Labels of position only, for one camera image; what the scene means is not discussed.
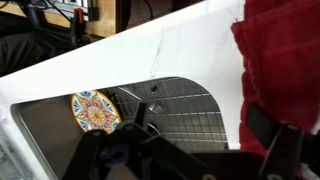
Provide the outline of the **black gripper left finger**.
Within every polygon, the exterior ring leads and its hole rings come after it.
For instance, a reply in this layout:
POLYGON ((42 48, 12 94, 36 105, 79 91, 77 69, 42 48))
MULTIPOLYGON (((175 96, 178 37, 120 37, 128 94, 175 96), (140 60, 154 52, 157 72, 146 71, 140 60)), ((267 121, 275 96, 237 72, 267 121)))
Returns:
POLYGON ((125 165, 138 180, 214 180, 207 165, 166 139, 147 131, 146 105, 135 119, 108 134, 83 134, 62 180, 106 180, 118 165, 125 165))

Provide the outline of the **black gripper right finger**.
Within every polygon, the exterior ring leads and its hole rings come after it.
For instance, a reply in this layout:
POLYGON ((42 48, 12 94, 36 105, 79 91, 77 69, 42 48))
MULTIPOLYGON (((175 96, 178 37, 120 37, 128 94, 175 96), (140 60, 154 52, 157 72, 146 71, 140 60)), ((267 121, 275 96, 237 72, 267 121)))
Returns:
POLYGON ((248 106, 246 127, 267 150, 258 172, 260 180, 295 180, 299 164, 320 176, 319 133, 310 134, 297 124, 275 120, 254 104, 248 106))

